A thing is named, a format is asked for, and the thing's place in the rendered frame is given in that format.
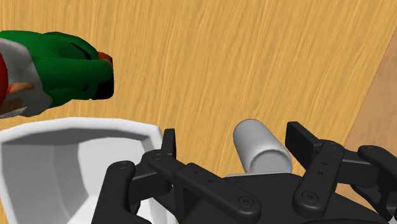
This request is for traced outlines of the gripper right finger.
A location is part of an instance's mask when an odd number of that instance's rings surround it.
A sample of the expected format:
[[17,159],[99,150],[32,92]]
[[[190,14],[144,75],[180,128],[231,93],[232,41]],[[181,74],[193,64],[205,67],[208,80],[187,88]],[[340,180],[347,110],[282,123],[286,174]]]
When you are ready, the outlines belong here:
[[292,199],[307,220],[324,218],[339,183],[348,184],[386,221],[397,220],[397,157],[379,146],[357,152],[318,139],[299,122],[288,122],[285,146],[305,168]]

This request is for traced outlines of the grey cylinder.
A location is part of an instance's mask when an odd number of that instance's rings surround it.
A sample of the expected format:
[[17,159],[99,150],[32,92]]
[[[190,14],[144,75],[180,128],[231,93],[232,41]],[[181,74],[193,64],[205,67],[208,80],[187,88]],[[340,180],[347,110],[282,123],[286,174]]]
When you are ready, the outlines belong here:
[[260,121],[246,119],[233,130],[233,143],[248,174],[291,173],[291,155]]

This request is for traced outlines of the white bowl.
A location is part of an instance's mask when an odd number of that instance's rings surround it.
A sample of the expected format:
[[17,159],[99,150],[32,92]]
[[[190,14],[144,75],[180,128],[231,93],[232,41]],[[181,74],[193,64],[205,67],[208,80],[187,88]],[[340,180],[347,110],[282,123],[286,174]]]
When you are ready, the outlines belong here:
[[107,168],[161,147],[156,125],[69,117],[0,131],[0,199],[9,224],[91,224]]

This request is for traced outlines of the green and white figure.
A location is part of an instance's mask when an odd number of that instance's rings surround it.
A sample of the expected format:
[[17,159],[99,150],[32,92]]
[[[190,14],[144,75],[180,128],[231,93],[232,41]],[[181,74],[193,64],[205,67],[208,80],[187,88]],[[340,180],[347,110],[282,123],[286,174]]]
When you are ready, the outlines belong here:
[[112,58],[61,32],[0,31],[0,119],[114,94]]

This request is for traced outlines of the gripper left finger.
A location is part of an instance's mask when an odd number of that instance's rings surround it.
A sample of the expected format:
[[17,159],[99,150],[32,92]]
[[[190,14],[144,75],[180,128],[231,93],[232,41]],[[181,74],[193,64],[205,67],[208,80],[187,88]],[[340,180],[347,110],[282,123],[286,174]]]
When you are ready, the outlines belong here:
[[197,164],[177,160],[174,129],[166,129],[161,148],[146,152],[138,165],[124,160],[108,167],[91,224],[152,224],[137,213],[148,198],[179,224],[185,224],[201,201],[222,213],[219,222],[231,218],[238,224],[256,224],[261,218],[255,196]]

